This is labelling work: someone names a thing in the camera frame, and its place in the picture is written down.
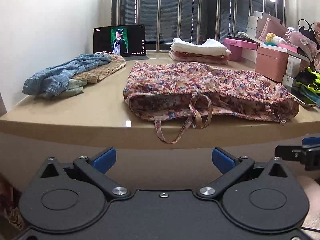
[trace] white folded garment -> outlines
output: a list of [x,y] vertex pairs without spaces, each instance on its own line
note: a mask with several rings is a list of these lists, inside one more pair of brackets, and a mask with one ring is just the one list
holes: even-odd
[[171,49],[173,51],[209,56],[225,56],[231,54],[231,51],[228,50],[226,46],[213,39],[207,39],[207,41],[202,45],[195,45],[190,42],[183,41],[180,38],[175,38],[172,41]]

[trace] blue gripper pad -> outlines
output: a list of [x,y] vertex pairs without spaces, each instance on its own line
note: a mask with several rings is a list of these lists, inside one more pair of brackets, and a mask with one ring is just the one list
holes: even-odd
[[222,174],[227,173],[236,166],[234,160],[217,149],[213,149],[212,151],[212,163]]
[[107,148],[91,159],[92,167],[105,174],[116,163],[116,158],[116,149]]
[[302,140],[302,145],[320,144],[320,137],[307,137]]

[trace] tablet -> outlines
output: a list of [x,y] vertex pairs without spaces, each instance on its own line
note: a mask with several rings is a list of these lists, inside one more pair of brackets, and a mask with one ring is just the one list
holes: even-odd
[[144,25],[119,25],[93,29],[93,53],[117,53],[123,57],[146,54]]

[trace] black bag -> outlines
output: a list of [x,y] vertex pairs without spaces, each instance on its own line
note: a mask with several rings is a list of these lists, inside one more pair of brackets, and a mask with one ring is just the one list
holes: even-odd
[[[309,25],[309,28],[307,30],[304,29],[304,26],[300,27],[300,21],[305,21],[308,25]],[[312,26],[314,25],[313,24],[309,24],[305,19],[300,19],[298,21],[298,26],[299,26],[299,32],[302,33],[304,36],[306,36],[307,38],[309,38],[310,40],[312,40],[313,42],[315,42],[317,44],[317,49],[320,49],[320,45],[316,39],[316,36],[315,36],[315,31],[312,29]]]

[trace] black cable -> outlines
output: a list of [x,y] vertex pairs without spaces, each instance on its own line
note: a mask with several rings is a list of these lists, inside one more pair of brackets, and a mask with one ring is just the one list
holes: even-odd
[[315,228],[301,228],[301,229],[320,233],[320,229],[315,229]]

